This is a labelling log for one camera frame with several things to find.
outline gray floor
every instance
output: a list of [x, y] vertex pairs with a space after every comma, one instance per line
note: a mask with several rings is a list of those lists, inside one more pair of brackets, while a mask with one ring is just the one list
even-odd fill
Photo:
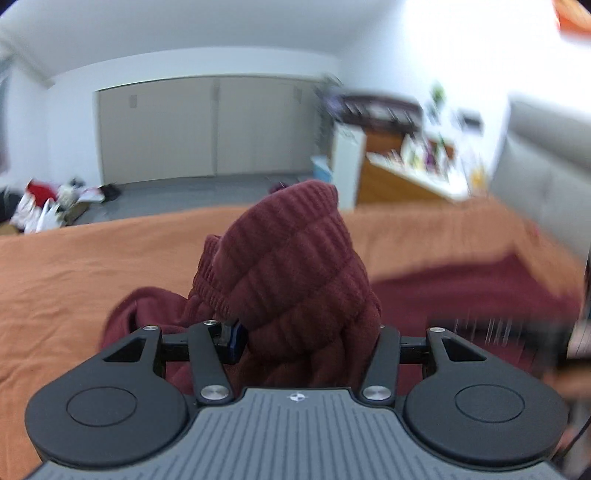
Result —
[[123, 218], [180, 212], [214, 205], [256, 203], [279, 182], [294, 184], [302, 175], [240, 175], [214, 178], [156, 180], [122, 186], [123, 194], [113, 202], [91, 205], [76, 225]]

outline ceiling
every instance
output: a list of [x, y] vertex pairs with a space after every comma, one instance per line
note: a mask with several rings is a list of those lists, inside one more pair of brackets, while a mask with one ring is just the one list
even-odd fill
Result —
[[18, 0], [0, 34], [48, 76], [98, 61], [190, 47], [338, 53], [391, 0]]

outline maroon garment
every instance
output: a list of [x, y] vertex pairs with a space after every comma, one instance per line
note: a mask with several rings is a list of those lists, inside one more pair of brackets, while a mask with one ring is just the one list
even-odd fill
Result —
[[[336, 189], [307, 181], [266, 197], [223, 237], [207, 237], [189, 300], [159, 288], [133, 292], [111, 314], [104, 348], [136, 328], [178, 333], [207, 319], [249, 332], [226, 372], [245, 386], [357, 387], [380, 325], [379, 301], [337, 210]], [[167, 379], [191, 391], [188, 365]]]
[[[580, 310], [580, 299], [552, 296], [515, 254], [490, 264], [429, 268], [372, 288], [382, 304], [382, 323], [407, 336], [424, 336], [427, 325], [437, 319], [492, 316], [574, 322]], [[518, 367], [531, 366], [531, 357], [520, 346], [486, 349]], [[421, 378], [420, 367], [401, 366], [398, 393], [408, 393]]]

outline gray upholstered headboard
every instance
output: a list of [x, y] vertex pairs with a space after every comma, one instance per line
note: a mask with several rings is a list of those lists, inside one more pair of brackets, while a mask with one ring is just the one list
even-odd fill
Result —
[[586, 260], [591, 246], [591, 119], [513, 100], [491, 192]]

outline white wall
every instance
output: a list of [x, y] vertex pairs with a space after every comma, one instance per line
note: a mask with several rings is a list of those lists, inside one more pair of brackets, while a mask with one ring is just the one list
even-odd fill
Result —
[[8, 170], [0, 186], [23, 189], [29, 180], [48, 180], [47, 88], [19, 62], [12, 66], [4, 117]]
[[51, 177], [101, 184], [96, 91], [128, 83], [214, 74], [320, 76], [337, 73], [336, 57], [270, 48], [190, 48], [95, 63], [56, 76], [49, 90]]
[[346, 86], [423, 105], [439, 80], [451, 105], [481, 112], [491, 169], [509, 95], [591, 114], [591, 41], [560, 36], [551, 0], [394, 0], [340, 59]]

